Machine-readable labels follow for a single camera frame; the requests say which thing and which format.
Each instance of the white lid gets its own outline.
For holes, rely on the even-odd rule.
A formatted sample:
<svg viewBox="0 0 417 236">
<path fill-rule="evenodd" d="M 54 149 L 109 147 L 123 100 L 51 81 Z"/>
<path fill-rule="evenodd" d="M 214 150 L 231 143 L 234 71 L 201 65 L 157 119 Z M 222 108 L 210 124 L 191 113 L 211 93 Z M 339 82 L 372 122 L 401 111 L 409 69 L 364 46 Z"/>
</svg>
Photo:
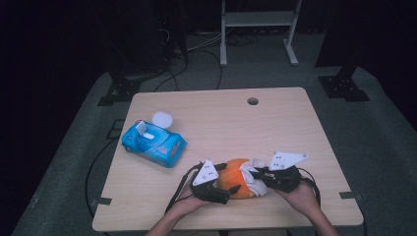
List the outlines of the white lid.
<svg viewBox="0 0 417 236">
<path fill-rule="evenodd" d="M 166 112 L 158 111 L 153 114 L 152 123 L 162 129 L 169 128 L 172 125 L 172 116 Z"/>
</svg>

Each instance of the gray carpet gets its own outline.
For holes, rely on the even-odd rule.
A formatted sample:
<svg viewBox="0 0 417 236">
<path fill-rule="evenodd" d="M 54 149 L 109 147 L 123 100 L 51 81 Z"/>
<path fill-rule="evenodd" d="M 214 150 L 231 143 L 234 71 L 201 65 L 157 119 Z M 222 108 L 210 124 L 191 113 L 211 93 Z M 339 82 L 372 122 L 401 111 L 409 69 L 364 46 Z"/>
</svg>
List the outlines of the gray carpet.
<svg viewBox="0 0 417 236">
<path fill-rule="evenodd" d="M 229 46 L 228 66 L 220 67 L 218 43 L 189 55 L 187 70 L 159 88 L 163 90 L 302 87 L 307 91 L 328 140 L 368 224 L 368 235 L 414 235 L 417 232 L 417 134 L 385 95 L 378 80 L 358 69 L 353 80 L 371 98 L 365 102 L 329 99 L 318 76 L 335 75 L 339 68 L 315 68 L 323 34 L 294 36 L 299 66 L 289 64 L 282 45 L 284 35 L 258 36 L 246 46 Z M 192 47 L 208 40 L 188 36 Z M 173 60 L 172 74 L 184 68 Z M 154 91 L 166 73 L 142 84 L 140 92 Z M 100 197 L 116 142 L 109 145 L 108 131 L 124 119 L 129 102 L 97 106 L 111 85 L 107 74 L 97 79 L 58 149 L 37 195 L 13 235 L 103 235 L 91 228 L 92 217 L 85 199 L 85 182 L 94 159 L 88 184 L 89 199 Z M 337 228 L 340 235 L 363 235 L 363 226 Z M 290 229 L 294 235 L 314 235 L 311 228 Z M 142 232 L 112 232 L 110 235 L 142 235 Z"/>
</svg>

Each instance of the hole in table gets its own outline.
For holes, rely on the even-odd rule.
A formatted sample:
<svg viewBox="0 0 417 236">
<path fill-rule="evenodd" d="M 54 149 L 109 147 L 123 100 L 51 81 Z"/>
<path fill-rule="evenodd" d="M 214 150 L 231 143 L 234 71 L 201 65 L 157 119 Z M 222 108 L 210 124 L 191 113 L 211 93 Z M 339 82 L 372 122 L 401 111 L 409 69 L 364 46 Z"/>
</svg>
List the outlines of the hole in table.
<svg viewBox="0 0 417 236">
<path fill-rule="evenodd" d="M 258 105 L 258 103 L 260 103 L 259 101 L 258 101 L 258 99 L 257 98 L 255 98 L 255 97 L 249 97 L 248 98 L 248 103 L 250 104 L 250 105 Z"/>
</svg>

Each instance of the table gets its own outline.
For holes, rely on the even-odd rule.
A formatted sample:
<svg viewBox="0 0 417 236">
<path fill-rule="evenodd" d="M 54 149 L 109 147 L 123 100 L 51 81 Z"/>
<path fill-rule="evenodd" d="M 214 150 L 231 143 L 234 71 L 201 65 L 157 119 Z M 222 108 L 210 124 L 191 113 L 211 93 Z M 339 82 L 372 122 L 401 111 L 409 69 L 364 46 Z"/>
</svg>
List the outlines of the table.
<svg viewBox="0 0 417 236">
<path fill-rule="evenodd" d="M 195 164 L 236 157 L 269 163 L 273 152 L 307 153 L 299 164 L 322 193 L 322 209 L 333 225 L 359 225 L 362 214 L 334 156 L 307 93 L 302 88 L 249 88 L 138 93 L 123 133 L 157 111 L 174 118 L 170 131 L 188 142 L 173 168 L 164 168 L 117 146 L 92 223 L 96 231 L 149 230 L 162 216 L 182 176 Z M 259 198 L 203 206 L 175 230 L 291 228 L 311 226 L 274 191 Z"/>
<path fill-rule="evenodd" d="M 226 28 L 290 26 L 288 38 L 283 39 L 285 50 L 292 66 L 298 65 L 292 49 L 292 38 L 297 26 L 302 0 L 297 0 L 294 11 L 280 12 L 226 12 L 226 0 L 221 3 L 220 65 L 227 65 Z"/>
</svg>

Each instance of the shelf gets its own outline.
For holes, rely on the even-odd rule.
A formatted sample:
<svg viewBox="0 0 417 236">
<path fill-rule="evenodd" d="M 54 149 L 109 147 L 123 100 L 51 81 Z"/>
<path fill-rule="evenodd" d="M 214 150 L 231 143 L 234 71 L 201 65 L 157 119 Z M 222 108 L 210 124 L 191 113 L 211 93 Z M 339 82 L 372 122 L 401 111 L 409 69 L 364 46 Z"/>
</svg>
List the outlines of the shelf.
<svg viewBox="0 0 417 236">
<path fill-rule="evenodd" d="M 293 11 L 226 13 L 226 27 L 291 26 Z"/>
</svg>

